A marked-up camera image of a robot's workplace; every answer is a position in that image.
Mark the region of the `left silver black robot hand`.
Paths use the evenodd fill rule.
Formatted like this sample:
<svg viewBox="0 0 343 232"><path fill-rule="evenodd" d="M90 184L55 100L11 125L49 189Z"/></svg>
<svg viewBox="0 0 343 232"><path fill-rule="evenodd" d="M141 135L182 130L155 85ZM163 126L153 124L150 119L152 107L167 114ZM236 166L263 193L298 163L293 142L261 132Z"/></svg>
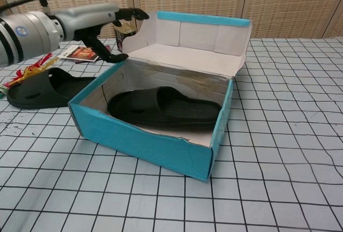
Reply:
<svg viewBox="0 0 343 232"><path fill-rule="evenodd" d="M82 41L103 61L119 63L128 58L127 54L112 54L98 39L103 26L113 23L120 25L120 20L146 20L149 15L140 8L119 8L114 3L89 4L55 12L67 41Z"/></svg>

